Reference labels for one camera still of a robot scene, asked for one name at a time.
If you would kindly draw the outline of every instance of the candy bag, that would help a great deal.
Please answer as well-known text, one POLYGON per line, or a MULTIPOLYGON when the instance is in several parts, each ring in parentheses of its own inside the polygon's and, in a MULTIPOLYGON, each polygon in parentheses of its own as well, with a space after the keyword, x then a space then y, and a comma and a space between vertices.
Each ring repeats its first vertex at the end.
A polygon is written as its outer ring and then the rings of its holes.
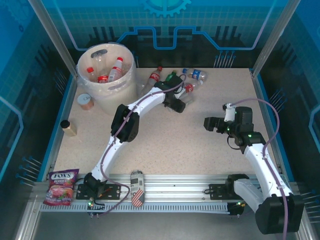
POLYGON ((46 191, 43 203, 49 206, 69 206, 78 173, 79 169, 50 172, 49 189, 46 191))

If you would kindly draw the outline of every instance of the speckled countertop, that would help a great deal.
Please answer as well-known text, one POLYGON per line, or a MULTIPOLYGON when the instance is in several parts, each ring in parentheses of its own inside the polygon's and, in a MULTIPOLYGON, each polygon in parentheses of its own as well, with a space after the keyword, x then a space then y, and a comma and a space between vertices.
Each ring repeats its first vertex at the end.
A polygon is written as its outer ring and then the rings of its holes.
MULTIPOLYGON (((164 68, 161 80, 174 68, 164 68)), ((147 80, 152 68, 138 68, 140 79, 147 80)), ((183 113, 169 112, 158 105, 140 119, 139 133, 119 154, 111 173, 129 174, 140 169, 145 174, 160 175, 214 175, 252 174, 250 163, 240 151, 227 145, 227 136, 206 131, 206 117, 223 117, 222 105, 256 97, 247 68, 203 68, 207 81, 194 92, 195 102, 183 113)), ((77 126, 77 136, 64 136, 54 170, 80 169, 90 172, 99 161, 110 138, 113 116, 105 114, 95 104, 84 111, 77 97, 84 90, 78 88, 69 120, 77 126)), ((247 102, 253 110, 254 130, 268 135, 258 102, 247 102)), ((271 147, 271 158, 274 160, 271 147)))

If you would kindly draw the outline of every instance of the glass panel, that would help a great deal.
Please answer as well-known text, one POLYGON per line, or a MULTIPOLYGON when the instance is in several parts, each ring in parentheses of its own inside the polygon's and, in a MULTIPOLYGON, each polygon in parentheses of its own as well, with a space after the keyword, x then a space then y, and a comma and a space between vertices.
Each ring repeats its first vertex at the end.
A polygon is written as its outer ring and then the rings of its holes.
POLYGON ((0 239, 13 239, 70 74, 28 1, 0 1, 0 26, 0 239))
POLYGON ((301 0, 260 75, 280 116, 294 180, 319 233, 320 2, 301 0))
POLYGON ((250 68, 287 0, 43 3, 75 62, 93 45, 118 42, 139 67, 250 68))

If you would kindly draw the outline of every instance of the gray floor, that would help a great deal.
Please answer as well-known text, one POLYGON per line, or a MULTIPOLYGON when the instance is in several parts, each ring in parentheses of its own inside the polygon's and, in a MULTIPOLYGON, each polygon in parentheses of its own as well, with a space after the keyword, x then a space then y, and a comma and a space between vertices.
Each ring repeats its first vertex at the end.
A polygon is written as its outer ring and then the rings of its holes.
POLYGON ((34 240, 277 240, 262 235, 249 213, 240 219, 206 213, 110 213, 91 219, 86 213, 43 212, 34 240))

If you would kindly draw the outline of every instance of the white bucket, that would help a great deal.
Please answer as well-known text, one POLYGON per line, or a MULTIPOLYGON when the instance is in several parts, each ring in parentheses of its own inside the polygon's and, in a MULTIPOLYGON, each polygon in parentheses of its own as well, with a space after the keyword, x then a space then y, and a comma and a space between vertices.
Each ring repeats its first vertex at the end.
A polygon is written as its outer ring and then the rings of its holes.
POLYGON ((128 105, 137 100, 136 63, 128 48, 117 43, 104 43, 89 48, 79 59, 76 66, 78 72, 77 84, 95 99, 96 103, 109 115, 114 115, 120 104, 128 105), (118 57, 123 58, 122 75, 113 82, 98 83, 90 81, 92 77, 87 68, 96 70, 96 59, 93 53, 107 50, 102 56, 105 58, 106 68, 111 70, 118 57))

